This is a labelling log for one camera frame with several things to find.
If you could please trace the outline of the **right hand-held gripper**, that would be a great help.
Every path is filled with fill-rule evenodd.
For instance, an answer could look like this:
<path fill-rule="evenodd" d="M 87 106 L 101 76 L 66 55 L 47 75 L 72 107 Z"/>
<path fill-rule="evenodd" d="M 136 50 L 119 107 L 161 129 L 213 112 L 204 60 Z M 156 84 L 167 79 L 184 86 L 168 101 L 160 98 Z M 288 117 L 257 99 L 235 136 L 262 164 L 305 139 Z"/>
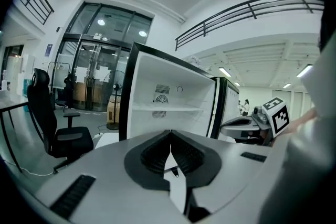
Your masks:
<path fill-rule="evenodd" d="M 263 145 L 270 146 L 275 138 L 289 125 L 289 114 L 285 100 L 274 97 L 256 106 L 251 116 L 240 116 L 226 121 L 219 127 L 222 135 L 244 142 L 251 138 L 264 139 Z"/>

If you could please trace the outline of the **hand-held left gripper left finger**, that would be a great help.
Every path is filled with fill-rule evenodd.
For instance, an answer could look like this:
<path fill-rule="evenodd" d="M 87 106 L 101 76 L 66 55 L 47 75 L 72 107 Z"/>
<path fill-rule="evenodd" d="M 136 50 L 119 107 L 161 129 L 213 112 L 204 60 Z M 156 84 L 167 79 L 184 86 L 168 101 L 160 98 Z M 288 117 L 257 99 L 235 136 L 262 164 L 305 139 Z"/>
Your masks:
<path fill-rule="evenodd" d="M 129 177 L 144 189 L 169 190 L 170 183 L 164 179 L 164 171 L 170 145 L 170 131 L 165 130 L 132 148 L 124 158 Z"/>

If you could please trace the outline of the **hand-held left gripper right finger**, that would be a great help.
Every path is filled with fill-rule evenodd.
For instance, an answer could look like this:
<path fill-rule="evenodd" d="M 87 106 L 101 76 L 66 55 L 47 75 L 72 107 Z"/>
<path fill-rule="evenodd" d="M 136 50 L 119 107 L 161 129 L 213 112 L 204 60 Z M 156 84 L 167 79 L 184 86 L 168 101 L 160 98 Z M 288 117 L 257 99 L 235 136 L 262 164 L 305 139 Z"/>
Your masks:
<path fill-rule="evenodd" d="M 188 189 L 209 185 L 222 167 L 216 151 L 176 130 L 171 131 L 171 153 L 185 176 Z"/>

